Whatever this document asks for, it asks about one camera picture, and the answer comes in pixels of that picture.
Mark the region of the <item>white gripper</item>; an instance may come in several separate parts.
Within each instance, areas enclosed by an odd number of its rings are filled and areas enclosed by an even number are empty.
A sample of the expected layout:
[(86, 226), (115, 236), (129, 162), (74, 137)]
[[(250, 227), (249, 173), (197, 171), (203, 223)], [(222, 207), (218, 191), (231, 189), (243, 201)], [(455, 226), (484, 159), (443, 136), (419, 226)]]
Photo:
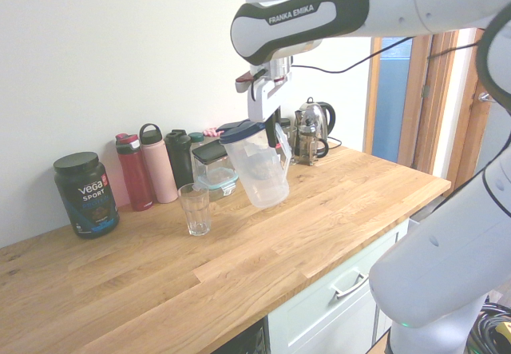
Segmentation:
[(275, 148), (279, 143), (276, 125), (280, 121), (280, 106), (291, 96), (292, 72), (275, 82), (263, 70), (256, 73), (248, 88), (248, 117), (251, 121), (267, 121), (267, 141)]

